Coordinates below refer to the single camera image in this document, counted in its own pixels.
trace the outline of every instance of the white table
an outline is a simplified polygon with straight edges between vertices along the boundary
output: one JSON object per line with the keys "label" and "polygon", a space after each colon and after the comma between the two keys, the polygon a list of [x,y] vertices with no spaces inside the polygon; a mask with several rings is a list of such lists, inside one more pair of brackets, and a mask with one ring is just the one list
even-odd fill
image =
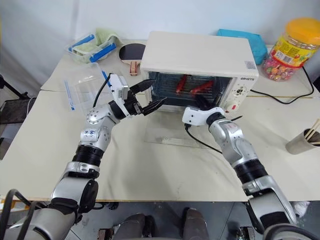
{"label": "white table", "polygon": [[[145,104],[144,95],[137,98]],[[290,139],[320,116],[319,106],[319,99],[281,105],[248,97],[239,108],[243,118],[237,123],[289,201],[320,200],[313,184],[320,181],[320,149],[300,155],[285,150]],[[234,170],[220,154],[145,142],[152,116],[124,119],[114,127],[100,165],[98,200],[246,201]],[[0,195],[16,188],[30,199],[48,199],[72,160],[83,126],[84,116],[69,110],[65,92],[41,91],[0,161]],[[192,131],[215,146],[206,127]]]}

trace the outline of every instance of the colorful candy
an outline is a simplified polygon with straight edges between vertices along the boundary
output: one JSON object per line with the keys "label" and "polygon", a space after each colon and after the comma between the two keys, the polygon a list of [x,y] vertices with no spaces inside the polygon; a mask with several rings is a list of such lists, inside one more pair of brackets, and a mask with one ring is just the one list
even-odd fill
{"label": "colorful candy", "polygon": [[269,56],[263,63],[262,69],[266,76],[274,81],[286,81],[296,71],[296,69],[284,66]]}

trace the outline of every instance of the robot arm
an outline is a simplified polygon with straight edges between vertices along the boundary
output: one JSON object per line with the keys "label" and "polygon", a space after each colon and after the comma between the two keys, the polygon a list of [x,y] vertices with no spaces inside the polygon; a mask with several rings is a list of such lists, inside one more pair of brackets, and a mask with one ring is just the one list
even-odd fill
{"label": "robot arm", "polygon": [[196,126],[208,125],[224,158],[242,182],[245,194],[252,196],[246,207],[257,232],[263,234],[265,229],[275,224],[296,224],[292,206],[273,177],[268,175],[252,144],[244,138],[240,127],[223,114],[220,107],[207,111],[187,107],[182,121]]}
{"label": "robot arm", "polygon": [[[135,94],[145,91],[153,83],[153,80],[144,80],[129,88],[122,76],[111,74],[108,77],[113,101],[96,106],[87,114],[76,153],[55,186],[50,204],[35,210],[27,225],[28,221],[22,219],[7,231],[0,229],[0,240],[65,239],[73,224],[95,205],[98,193],[95,179],[99,176],[101,158],[110,143],[112,128],[124,118],[148,115],[164,103],[165,99],[161,99],[141,107],[137,101]],[[6,219],[0,221],[3,226]]]}

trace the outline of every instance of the black power cable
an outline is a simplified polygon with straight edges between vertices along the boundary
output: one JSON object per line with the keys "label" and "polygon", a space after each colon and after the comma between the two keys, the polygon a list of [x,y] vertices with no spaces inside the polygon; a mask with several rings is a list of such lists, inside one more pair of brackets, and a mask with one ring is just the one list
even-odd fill
{"label": "black power cable", "polygon": [[[9,220],[9,216],[10,216],[11,205],[12,205],[14,196],[16,196],[19,200],[21,200],[27,206],[32,206],[32,204],[33,204],[33,203],[29,202],[17,189],[11,189],[7,193],[5,200],[4,200],[4,206],[3,206],[3,210],[2,210],[1,218],[0,218],[0,240],[3,240],[5,237],[5,233],[6,233],[6,229],[7,229],[7,225],[8,225],[8,220]],[[45,207],[46,206],[40,202],[36,202],[34,204],[34,208],[37,208],[37,209],[45,208]]]}
{"label": "black power cable", "polygon": [[304,94],[304,95],[301,95],[301,96],[297,96],[295,99],[293,99],[293,100],[291,100],[291,101],[288,101],[288,102],[285,102],[285,101],[281,101],[281,100],[279,100],[278,98],[276,98],[276,97],[274,97],[274,96],[272,96],[272,95],[270,95],[270,94],[268,94],[268,93],[265,93],[265,92],[256,91],[256,90],[253,90],[253,89],[251,89],[250,91],[253,92],[253,93],[256,93],[256,94],[261,94],[261,95],[267,96],[267,97],[269,97],[269,98],[272,98],[272,99],[276,100],[278,103],[281,103],[281,104],[285,104],[285,105],[292,104],[293,102],[295,102],[296,100],[298,100],[298,99],[300,99],[300,98],[310,96],[310,95],[313,94],[314,91],[315,91],[314,85],[312,84],[312,82],[311,82],[311,80],[310,80],[310,77],[309,77],[307,71],[305,70],[305,67],[302,67],[302,69],[303,69],[303,71],[304,71],[304,73],[305,73],[305,75],[306,75],[306,77],[307,77],[307,79],[308,79],[308,81],[309,81],[309,83],[310,83],[310,86],[311,86],[311,92],[308,93],[308,94]]}
{"label": "black power cable", "polygon": [[[242,117],[243,117],[243,116],[237,116],[237,117],[231,119],[231,121],[235,121],[235,120],[240,119],[240,118],[242,118]],[[206,147],[208,147],[208,148],[210,148],[210,149],[212,149],[212,150],[215,150],[217,153],[222,154],[222,152],[221,152],[220,150],[218,150],[218,149],[214,148],[213,146],[210,146],[210,145],[204,143],[203,141],[200,141],[200,140],[197,139],[196,137],[194,137],[194,136],[189,132],[189,128],[190,128],[190,127],[191,127],[190,124],[187,124],[187,123],[184,124],[184,129],[185,129],[186,133],[187,133],[193,140],[196,140],[198,143],[201,143],[202,145],[204,145],[204,146],[206,146]]]}
{"label": "black power cable", "polygon": [[98,101],[98,98],[99,98],[102,90],[104,89],[104,87],[106,86],[106,84],[109,82],[110,75],[111,75],[111,73],[108,75],[108,77],[106,78],[106,80],[105,80],[105,81],[103,82],[103,84],[101,85],[98,93],[96,94],[95,99],[94,99],[94,102],[93,102],[93,106],[92,106],[93,108],[97,105],[97,101]]}
{"label": "black power cable", "polygon": [[29,211],[28,211],[28,213],[27,213],[27,215],[25,217],[25,220],[24,220],[24,222],[23,222],[23,224],[21,226],[18,238],[16,240],[24,240],[25,239],[25,236],[27,234],[27,231],[28,231],[32,216],[34,215],[35,209],[36,209],[38,204],[40,204],[39,201],[33,201],[31,203],[30,209],[29,209]]}

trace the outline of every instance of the white wall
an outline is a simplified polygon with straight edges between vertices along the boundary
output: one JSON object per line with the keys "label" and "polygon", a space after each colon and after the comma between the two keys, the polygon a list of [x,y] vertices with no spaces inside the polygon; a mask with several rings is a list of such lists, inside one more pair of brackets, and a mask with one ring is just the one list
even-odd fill
{"label": "white wall", "polygon": [[77,0],[1,0],[0,72],[21,92],[35,95],[73,38]]}
{"label": "white wall", "polygon": [[[123,39],[147,39],[150,31],[216,34],[219,28],[260,34],[274,44],[285,24],[298,17],[320,19],[319,0],[2,0],[2,48],[12,65],[39,89],[64,46],[95,27],[114,29]],[[320,75],[320,52],[307,64]],[[20,71],[15,77],[24,81]]]}

